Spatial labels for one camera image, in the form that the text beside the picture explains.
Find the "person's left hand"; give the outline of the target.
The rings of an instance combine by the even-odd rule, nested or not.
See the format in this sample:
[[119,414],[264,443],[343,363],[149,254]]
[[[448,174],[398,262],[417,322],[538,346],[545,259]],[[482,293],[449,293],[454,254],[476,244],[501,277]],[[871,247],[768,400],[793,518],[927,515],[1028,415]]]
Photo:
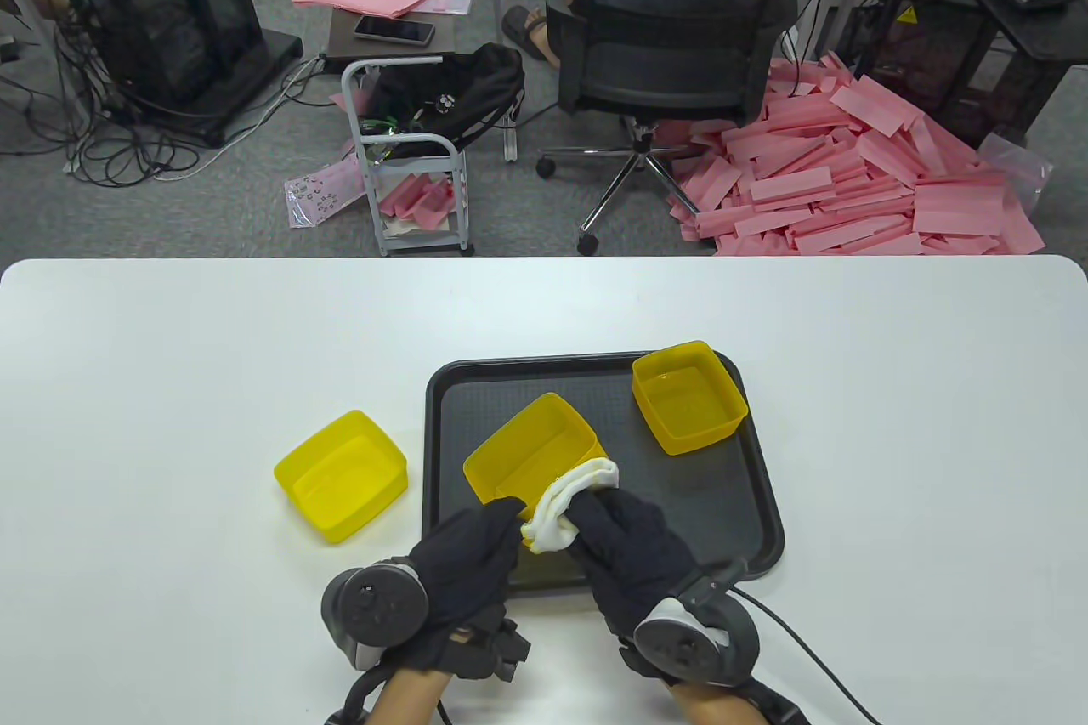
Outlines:
[[481,615],[504,619],[524,509],[517,497],[462,509],[412,546],[407,560],[426,594],[426,616],[419,632],[385,652],[381,666],[465,679],[494,673],[490,634],[475,632],[474,623]]

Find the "person's right hand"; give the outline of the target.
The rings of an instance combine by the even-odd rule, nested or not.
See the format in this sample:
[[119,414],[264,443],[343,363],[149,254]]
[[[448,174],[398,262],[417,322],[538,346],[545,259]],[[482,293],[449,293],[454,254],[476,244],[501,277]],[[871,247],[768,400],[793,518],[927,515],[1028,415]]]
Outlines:
[[576,529],[568,551],[586,573],[609,629],[623,640],[702,570],[660,507],[621,488],[578,493],[566,518]]

